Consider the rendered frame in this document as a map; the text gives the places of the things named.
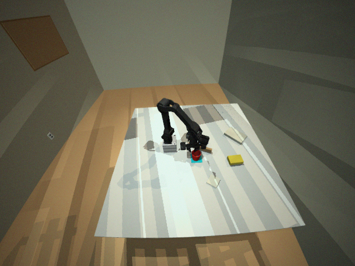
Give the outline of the beige flat square tile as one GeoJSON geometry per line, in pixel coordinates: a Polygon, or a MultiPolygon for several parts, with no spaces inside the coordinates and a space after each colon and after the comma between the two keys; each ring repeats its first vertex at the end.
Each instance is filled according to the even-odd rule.
{"type": "Polygon", "coordinates": [[[212,187],[217,187],[217,185],[219,184],[219,181],[220,181],[220,179],[218,178],[218,177],[216,177],[216,176],[213,176],[212,174],[210,175],[210,177],[209,177],[209,179],[208,179],[208,181],[207,181],[207,183],[209,184],[209,185],[211,185],[212,187]]]}

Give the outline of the dark red cup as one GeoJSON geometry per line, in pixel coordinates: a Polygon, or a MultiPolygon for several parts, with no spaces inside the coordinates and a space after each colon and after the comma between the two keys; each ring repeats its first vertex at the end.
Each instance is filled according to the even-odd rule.
{"type": "Polygon", "coordinates": [[[194,161],[198,161],[200,159],[201,156],[201,152],[198,150],[196,152],[194,152],[194,150],[192,151],[192,159],[194,161]]]}

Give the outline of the yellow flat block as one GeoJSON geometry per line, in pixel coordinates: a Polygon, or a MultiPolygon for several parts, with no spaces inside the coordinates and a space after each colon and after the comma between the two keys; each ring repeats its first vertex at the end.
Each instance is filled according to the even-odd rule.
{"type": "Polygon", "coordinates": [[[227,156],[227,160],[229,162],[229,165],[241,164],[244,162],[241,155],[227,156]]]}

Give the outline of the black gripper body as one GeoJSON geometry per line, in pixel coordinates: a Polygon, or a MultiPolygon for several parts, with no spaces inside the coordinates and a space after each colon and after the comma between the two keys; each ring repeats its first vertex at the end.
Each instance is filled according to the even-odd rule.
{"type": "Polygon", "coordinates": [[[180,143],[180,149],[181,150],[186,150],[187,149],[190,149],[190,148],[200,148],[203,150],[203,149],[206,149],[206,145],[204,144],[200,144],[198,143],[197,141],[196,142],[191,142],[189,140],[189,144],[186,144],[185,142],[181,142],[180,143]]]}

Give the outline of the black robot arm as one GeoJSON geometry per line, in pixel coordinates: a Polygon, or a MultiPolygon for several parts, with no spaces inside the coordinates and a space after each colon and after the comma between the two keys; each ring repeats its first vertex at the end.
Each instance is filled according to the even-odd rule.
{"type": "Polygon", "coordinates": [[[170,125],[169,111],[174,112],[178,118],[185,124],[187,129],[186,138],[188,141],[196,142],[207,145],[209,143],[209,136],[202,135],[200,126],[192,121],[187,114],[183,111],[178,103],[173,102],[171,99],[163,98],[157,103],[157,109],[161,112],[164,124],[164,132],[161,136],[164,139],[164,144],[171,144],[173,141],[172,134],[175,132],[174,128],[170,125]],[[172,105],[172,106],[170,106],[172,105]]]}

